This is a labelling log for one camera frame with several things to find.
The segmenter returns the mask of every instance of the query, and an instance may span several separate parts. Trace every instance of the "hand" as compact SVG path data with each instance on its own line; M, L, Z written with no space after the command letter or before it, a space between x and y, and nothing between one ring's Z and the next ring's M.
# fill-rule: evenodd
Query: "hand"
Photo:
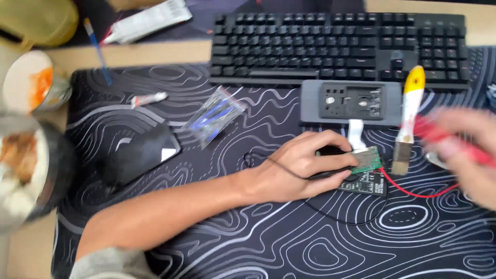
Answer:
M452 133L471 134L475 143L496 157L496 120L488 113L470 109L443 109L432 118ZM496 170L478 165L466 153L456 139L445 139L427 146L437 151L460 183L467 196L482 207L496 210Z
M348 140L331 130L321 133L304 132L283 144L270 158L301 177L336 170L346 166L357 166L358 162L349 153L332 156L315 156L315 151L326 145L334 145L343 151L351 151ZM350 170L328 178L308 181L288 173L276 163L265 160L260 166L246 173L251 181L243 189L251 203L287 202L314 197L336 189L343 179L351 175Z

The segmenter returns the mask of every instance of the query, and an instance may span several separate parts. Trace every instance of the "gray sleeve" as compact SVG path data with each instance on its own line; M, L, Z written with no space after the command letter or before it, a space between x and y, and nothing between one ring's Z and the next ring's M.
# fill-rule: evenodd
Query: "gray sleeve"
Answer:
M152 273L143 251L107 248L79 259L69 279L159 279Z

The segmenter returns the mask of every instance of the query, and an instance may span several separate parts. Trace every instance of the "keyboard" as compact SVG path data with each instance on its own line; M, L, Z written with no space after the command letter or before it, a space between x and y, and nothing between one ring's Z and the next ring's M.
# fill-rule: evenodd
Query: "keyboard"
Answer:
M215 16L209 81L298 87L306 79L469 88L465 16L426 13L238 13Z

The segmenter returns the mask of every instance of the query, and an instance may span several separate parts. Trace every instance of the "clear plastic bag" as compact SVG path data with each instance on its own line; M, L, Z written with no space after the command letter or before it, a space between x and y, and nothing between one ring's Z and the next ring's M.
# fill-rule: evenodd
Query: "clear plastic bag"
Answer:
M182 130L191 131L203 149L246 108L219 86Z

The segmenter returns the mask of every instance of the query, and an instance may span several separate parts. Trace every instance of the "paintbrush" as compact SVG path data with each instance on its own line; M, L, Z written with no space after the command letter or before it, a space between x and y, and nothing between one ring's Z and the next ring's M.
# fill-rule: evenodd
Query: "paintbrush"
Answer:
M107 81L107 85L112 85L112 78L110 77L109 69L105 66L105 60L103 60L102 50L100 49L100 45L98 45L98 41L96 40L95 33L93 32L93 27L91 26L91 22L89 18L84 19L84 29L86 29L86 33L90 37L91 44L96 48L96 53L98 54L98 59L100 60L100 64L102 65L102 73L105 81Z
M415 66L408 74L403 91L401 128L394 145L392 174L405 175L408 172L410 153L414 142L413 127L425 86L426 75L424 68Z

